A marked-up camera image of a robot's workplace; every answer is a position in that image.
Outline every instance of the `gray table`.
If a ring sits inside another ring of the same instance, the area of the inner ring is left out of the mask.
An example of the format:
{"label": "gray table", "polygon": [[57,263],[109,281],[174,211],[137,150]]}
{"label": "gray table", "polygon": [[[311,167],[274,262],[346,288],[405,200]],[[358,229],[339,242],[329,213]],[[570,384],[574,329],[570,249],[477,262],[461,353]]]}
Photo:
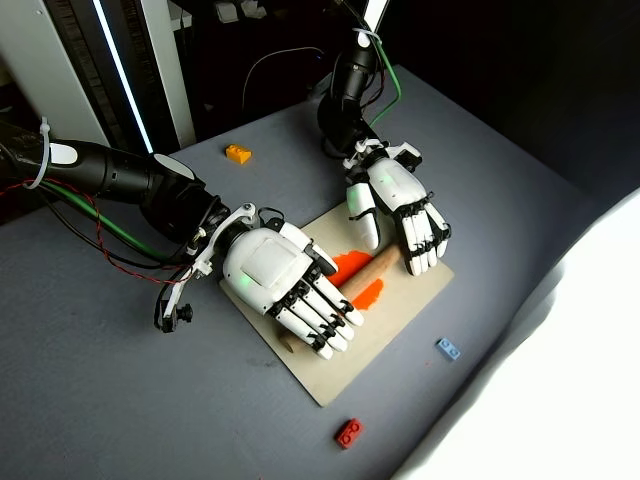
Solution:
{"label": "gray table", "polygon": [[[398,75],[404,99],[377,131],[422,151],[417,175],[453,226],[446,290],[322,409],[215,278],[186,289],[196,321],[162,335],[151,325],[156,285],[119,273],[35,212],[0,229],[0,478],[370,480],[399,466],[575,234],[584,199],[409,72]],[[315,110],[295,106],[176,157],[227,205],[270,205],[305,224],[344,198],[339,165],[319,150]],[[227,160],[229,143],[250,147],[250,162]],[[135,210],[103,208],[152,235]],[[457,362],[434,349],[441,336],[462,350]],[[332,437],[350,417],[367,430],[342,452]]]}

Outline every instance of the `robotic hand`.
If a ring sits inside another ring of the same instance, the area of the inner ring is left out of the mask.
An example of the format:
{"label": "robotic hand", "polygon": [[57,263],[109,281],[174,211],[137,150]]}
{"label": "robotic hand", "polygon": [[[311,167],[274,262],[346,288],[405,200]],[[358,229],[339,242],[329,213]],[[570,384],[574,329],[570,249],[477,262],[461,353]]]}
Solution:
{"label": "robotic hand", "polygon": [[354,337],[351,325],[364,319],[325,275],[338,271],[333,260],[304,232],[283,217],[255,223],[256,208],[247,203],[213,232],[182,281],[163,302],[163,330],[175,328],[176,304],[185,283],[212,271],[214,254],[225,255],[224,279],[246,304],[270,315],[308,344],[320,357],[345,351]]}
{"label": "robotic hand", "polygon": [[377,204],[393,218],[407,270],[412,275],[426,272],[444,255],[451,227],[431,203],[433,194],[411,174],[421,162],[420,152],[406,142],[385,147],[377,139],[357,142],[355,150],[344,162],[349,220],[367,248],[377,248]]}

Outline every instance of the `orange play dough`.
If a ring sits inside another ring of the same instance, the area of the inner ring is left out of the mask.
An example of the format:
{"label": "orange play dough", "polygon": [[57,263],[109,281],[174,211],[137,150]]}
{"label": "orange play dough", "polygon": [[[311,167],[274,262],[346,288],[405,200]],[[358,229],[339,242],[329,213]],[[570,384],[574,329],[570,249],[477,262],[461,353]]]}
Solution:
{"label": "orange play dough", "polygon": [[[364,267],[372,259],[373,257],[368,253],[360,252],[358,250],[351,250],[349,253],[344,255],[333,257],[333,261],[338,265],[338,273],[331,275],[329,277],[329,281],[336,287],[340,288],[344,282],[354,276],[358,270]],[[358,310],[367,310],[376,302],[376,300],[378,300],[383,287],[384,282],[378,278],[351,303],[353,303],[353,306]]]}

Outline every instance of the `red wire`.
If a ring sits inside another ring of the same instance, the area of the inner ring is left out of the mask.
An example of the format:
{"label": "red wire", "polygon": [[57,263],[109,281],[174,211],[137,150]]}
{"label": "red wire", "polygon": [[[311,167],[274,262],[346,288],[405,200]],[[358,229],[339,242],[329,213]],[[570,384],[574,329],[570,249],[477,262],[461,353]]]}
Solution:
{"label": "red wire", "polygon": [[[62,182],[60,180],[56,180],[53,178],[47,178],[46,179],[47,182],[51,182],[51,183],[55,183],[57,185],[63,186],[65,188],[68,188],[69,190],[71,190],[74,193],[77,193],[78,195],[83,196],[93,207],[93,209],[96,211],[96,238],[98,240],[98,246],[100,247],[100,250],[102,251],[102,254],[104,255],[104,258],[111,264],[113,265],[115,268],[117,268],[118,270],[120,270],[123,273],[126,273],[127,275],[131,275],[132,277],[135,278],[139,278],[141,280],[148,280],[150,282],[153,283],[158,283],[158,284],[167,284],[167,285],[175,285],[177,283],[182,283],[182,282],[186,282],[187,280],[189,280],[191,278],[191,276],[193,275],[193,267],[190,267],[191,273],[190,275],[183,279],[183,280],[163,280],[161,278],[155,278],[155,277],[149,277],[146,275],[143,275],[139,272],[135,272],[133,270],[129,270],[125,267],[123,267],[122,265],[119,265],[115,262],[115,260],[113,258],[111,258],[110,256],[110,251],[107,250],[107,248],[104,246],[104,239],[102,237],[102,222],[100,221],[100,211],[98,210],[98,205],[95,202],[95,199],[84,192],[81,192],[80,190],[78,190],[76,187],[74,187],[73,185],[70,185],[68,183]],[[11,185],[7,188],[5,188],[4,190],[0,191],[0,197],[2,195],[4,195],[5,193],[9,192],[10,190],[19,188],[21,186],[23,186],[26,182],[29,182],[30,180],[24,180],[23,182],[20,183],[16,183],[15,185]],[[162,270],[175,270],[175,269],[179,269],[179,268],[183,268],[184,265],[175,265],[175,266],[171,266],[171,267],[162,267]]]}

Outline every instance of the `wooden rolling pin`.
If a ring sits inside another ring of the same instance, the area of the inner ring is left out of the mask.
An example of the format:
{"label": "wooden rolling pin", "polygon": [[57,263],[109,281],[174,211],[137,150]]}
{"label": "wooden rolling pin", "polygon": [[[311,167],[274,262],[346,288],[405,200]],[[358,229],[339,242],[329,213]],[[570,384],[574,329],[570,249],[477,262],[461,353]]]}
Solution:
{"label": "wooden rolling pin", "polygon": [[[362,267],[353,277],[344,282],[340,287],[340,291],[347,300],[353,302],[358,295],[377,278],[381,277],[401,256],[400,247],[396,243],[390,244],[378,255],[373,257],[373,260]],[[280,343],[291,353],[296,353],[301,348],[308,348],[306,343],[288,330],[280,336]]]}

